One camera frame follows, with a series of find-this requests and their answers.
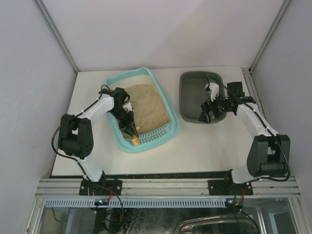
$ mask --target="gray plastic container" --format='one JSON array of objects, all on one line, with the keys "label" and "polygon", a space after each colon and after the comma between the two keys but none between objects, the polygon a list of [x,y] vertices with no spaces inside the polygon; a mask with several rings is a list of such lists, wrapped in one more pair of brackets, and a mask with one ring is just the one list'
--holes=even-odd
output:
[{"label": "gray plastic container", "polygon": [[[198,121],[201,114],[201,104],[210,98],[210,94],[205,91],[207,84],[207,74],[222,82],[219,74],[214,72],[191,71],[185,72],[180,77],[179,90],[179,107],[182,118],[190,123],[204,123]],[[223,87],[219,87],[219,93],[224,97]],[[218,123],[223,120],[226,113],[223,113],[220,118],[212,119],[211,123]]]}]

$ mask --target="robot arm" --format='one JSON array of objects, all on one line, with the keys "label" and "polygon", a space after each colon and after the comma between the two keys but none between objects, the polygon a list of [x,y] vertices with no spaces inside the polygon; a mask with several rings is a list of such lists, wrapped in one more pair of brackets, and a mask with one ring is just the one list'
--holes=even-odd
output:
[{"label": "robot arm", "polygon": [[246,97],[242,92],[241,82],[228,83],[228,97],[221,97],[217,93],[218,85],[208,80],[205,90],[211,93],[211,98],[201,104],[202,113],[198,119],[210,123],[212,117],[218,118],[224,112],[233,112],[242,120],[253,137],[247,163],[231,170],[231,182],[243,184],[259,177],[285,175],[289,171],[289,137],[279,135],[268,124],[260,114],[255,100],[252,97]]},{"label": "robot arm", "polygon": [[81,167],[85,176],[92,182],[99,182],[105,173],[98,166],[93,154],[92,126],[107,112],[117,120],[121,131],[133,138],[138,144],[138,133],[134,114],[130,104],[125,103],[130,96],[124,89],[104,89],[100,91],[97,101],[79,115],[64,114],[58,136],[58,148],[71,156]]}]

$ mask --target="white wall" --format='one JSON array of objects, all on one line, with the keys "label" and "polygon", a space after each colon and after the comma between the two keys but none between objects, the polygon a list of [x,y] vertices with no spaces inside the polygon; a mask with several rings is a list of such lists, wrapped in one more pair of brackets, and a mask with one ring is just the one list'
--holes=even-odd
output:
[{"label": "white wall", "polygon": [[31,0],[0,7],[0,233],[20,234],[75,74]]},{"label": "white wall", "polygon": [[251,65],[283,0],[43,0],[81,71]]},{"label": "white wall", "polygon": [[292,1],[255,70],[273,127],[291,138],[290,163],[312,216],[312,1]]}]

